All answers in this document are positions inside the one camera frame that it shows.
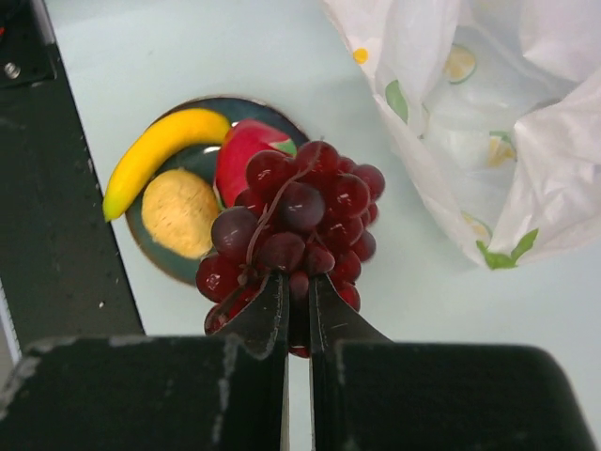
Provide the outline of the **yellow fake lemon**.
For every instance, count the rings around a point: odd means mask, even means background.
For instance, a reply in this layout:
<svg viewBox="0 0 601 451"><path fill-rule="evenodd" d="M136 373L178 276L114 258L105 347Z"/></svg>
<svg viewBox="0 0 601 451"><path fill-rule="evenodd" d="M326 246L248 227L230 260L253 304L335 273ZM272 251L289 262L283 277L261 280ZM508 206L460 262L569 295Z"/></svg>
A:
<svg viewBox="0 0 601 451"><path fill-rule="evenodd" d="M221 144L231 129L228 118L205 108L171 113L146 129L116 165L104 194L104 220L119 218L151 176L169 158L196 144Z"/></svg>

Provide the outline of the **white printed plastic bag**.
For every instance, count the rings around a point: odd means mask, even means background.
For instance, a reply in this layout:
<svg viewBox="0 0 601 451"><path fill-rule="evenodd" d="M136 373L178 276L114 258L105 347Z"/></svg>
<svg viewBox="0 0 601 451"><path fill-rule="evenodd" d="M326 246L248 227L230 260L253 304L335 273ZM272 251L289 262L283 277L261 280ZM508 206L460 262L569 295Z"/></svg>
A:
<svg viewBox="0 0 601 451"><path fill-rule="evenodd" d="M600 236L596 1L327 1L426 208L510 269Z"/></svg>

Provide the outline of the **dark blue ceramic plate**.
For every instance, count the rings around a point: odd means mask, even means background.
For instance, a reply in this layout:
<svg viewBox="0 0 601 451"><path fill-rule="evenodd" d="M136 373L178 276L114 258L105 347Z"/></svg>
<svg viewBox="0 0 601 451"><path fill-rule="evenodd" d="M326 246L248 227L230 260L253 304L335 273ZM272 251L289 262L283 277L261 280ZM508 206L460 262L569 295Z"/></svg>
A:
<svg viewBox="0 0 601 451"><path fill-rule="evenodd" d="M237 123L246 118L257 119L287 134L296 146L309 141L309 137L295 122L276 108L254 99L235 96L212 96L186 101L171 109L172 112L191 108L207 108ZM172 169L184 169L211 183L216 173L217 153L220 146L214 143L194 144L170 157L156 171L157 174ZM142 198L139 194L125 212L128 227L137 246L159 270L178 282L195 285L200 260L181 257L155 242L142 220Z"/></svg>

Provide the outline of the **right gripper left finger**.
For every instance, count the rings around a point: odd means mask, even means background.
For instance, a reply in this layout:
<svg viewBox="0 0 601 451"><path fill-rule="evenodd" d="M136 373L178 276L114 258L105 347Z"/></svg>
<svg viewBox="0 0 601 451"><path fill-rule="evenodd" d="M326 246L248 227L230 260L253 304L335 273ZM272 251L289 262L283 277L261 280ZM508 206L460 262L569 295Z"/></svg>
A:
<svg viewBox="0 0 601 451"><path fill-rule="evenodd" d="M41 340L1 393L5 450L285 450L286 278L210 336Z"/></svg>

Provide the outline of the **dark red fake grapes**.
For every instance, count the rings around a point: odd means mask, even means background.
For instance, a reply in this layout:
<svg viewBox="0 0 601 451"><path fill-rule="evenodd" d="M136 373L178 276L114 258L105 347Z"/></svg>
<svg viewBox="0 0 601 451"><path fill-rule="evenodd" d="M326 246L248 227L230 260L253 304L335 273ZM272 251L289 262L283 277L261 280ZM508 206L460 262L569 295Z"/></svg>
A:
<svg viewBox="0 0 601 451"><path fill-rule="evenodd" d="M213 253L201 260L196 286L214 305L205 318L216 334L257 296L272 272L288 277L289 351L309 355L309 285L327 275L337 295L361 308L356 282L377 249L369 226L385 178L324 141L303 144L295 156L257 152L246 166L248 187L211 228Z"/></svg>

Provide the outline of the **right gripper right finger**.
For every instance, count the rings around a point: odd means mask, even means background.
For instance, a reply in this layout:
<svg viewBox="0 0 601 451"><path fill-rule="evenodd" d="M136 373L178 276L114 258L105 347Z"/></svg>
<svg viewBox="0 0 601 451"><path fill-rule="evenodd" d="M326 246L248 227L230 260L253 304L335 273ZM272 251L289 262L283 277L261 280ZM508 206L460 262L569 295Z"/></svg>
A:
<svg viewBox="0 0 601 451"><path fill-rule="evenodd" d="M530 346L394 342L309 286L316 450L592 450L571 385Z"/></svg>

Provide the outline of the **yellow fake pear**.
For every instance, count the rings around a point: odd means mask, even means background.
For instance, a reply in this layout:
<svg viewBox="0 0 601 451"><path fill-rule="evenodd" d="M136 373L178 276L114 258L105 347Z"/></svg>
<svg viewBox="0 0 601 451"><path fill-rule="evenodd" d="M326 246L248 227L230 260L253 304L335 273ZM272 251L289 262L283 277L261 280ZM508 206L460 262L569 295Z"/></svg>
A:
<svg viewBox="0 0 601 451"><path fill-rule="evenodd" d="M208 183L184 169L159 174L142 198L142 222L162 247L188 259L212 248L211 227L220 209Z"/></svg>

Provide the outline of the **red fake dragon fruit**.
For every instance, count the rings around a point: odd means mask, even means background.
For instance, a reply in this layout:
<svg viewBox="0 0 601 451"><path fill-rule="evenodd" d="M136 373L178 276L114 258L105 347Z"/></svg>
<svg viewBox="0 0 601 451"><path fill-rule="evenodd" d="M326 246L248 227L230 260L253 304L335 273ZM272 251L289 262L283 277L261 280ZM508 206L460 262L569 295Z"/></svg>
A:
<svg viewBox="0 0 601 451"><path fill-rule="evenodd" d="M224 208L232 207L237 196L248 187L246 166L261 150L278 150L295 156L297 146L284 132L256 119L243 119L227 132L217 153L213 181L215 194Z"/></svg>

